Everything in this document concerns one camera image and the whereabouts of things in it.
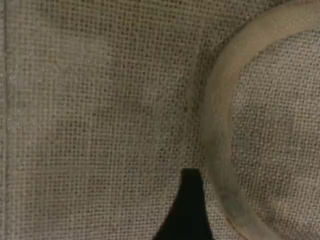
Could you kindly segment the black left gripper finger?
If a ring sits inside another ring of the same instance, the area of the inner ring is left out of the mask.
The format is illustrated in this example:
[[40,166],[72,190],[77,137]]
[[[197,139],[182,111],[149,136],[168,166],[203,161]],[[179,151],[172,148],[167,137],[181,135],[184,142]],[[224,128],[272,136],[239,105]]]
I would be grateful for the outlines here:
[[198,168],[183,168],[180,185],[171,208],[154,240],[213,240]]

